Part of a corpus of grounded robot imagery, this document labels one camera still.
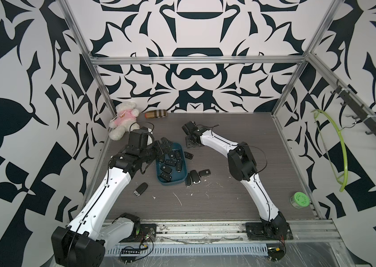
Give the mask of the teal plastic storage box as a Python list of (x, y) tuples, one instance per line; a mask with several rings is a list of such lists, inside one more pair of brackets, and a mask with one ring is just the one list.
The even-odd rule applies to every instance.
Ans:
[(156, 160), (156, 173), (158, 181), (164, 186), (185, 182), (188, 171), (184, 151), (179, 143), (173, 143), (170, 153)]

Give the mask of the black car key box front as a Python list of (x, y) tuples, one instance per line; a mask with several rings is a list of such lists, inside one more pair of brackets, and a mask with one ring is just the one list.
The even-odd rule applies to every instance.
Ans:
[(160, 178), (164, 181), (164, 182), (171, 182), (172, 180), (172, 176), (170, 174), (167, 174), (165, 172), (161, 172), (160, 173)]

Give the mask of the black flip key silver end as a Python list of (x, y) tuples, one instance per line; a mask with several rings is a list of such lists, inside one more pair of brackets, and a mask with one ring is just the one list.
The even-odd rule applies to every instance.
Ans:
[(191, 174), (187, 174), (187, 177), (185, 179), (185, 186), (187, 188), (191, 187), (192, 185), (192, 177), (191, 177)]

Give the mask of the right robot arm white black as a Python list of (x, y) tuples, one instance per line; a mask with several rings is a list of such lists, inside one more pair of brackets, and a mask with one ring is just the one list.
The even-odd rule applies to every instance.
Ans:
[(230, 174), (242, 183), (256, 205), (263, 225), (263, 235), (269, 239), (288, 239), (290, 227), (266, 192), (249, 145), (225, 139), (210, 127), (193, 121), (184, 124), (182, 129), (194, 146), (208, 146), (228, 159)]

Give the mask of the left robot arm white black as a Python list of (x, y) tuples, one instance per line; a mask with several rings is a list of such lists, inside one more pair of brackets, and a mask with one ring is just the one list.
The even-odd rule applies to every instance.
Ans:
[(107, 227), (103, 223), (124, 188), (142, 168), (171, 151), (166, 138), (142, 144), (136, 138), (114, 155), (101, 185), (81, 212), (65, 227), (57, 227), (51, 236), (54, 259), (64, 267), (98, 267), (107, 250), (135, 235), (138, 218), (123, 214)]

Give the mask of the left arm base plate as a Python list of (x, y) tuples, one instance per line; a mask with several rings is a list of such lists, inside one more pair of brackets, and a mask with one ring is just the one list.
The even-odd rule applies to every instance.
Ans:
[(137, 230), (137, 235), (131, 239), (131, 242), (141, 243), (143, 241), (153, 241), (156, 240), (157, 234), (157, 224), (140, 224), (139, 230)]

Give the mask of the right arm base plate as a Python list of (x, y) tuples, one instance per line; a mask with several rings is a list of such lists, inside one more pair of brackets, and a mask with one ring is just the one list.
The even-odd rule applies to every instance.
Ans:
[(293, 240), (294, 236), (290, 225), (286, 222), (281, 225), (264, 224), (261, 222), (247, 222), (246, 234), (249, 240)]

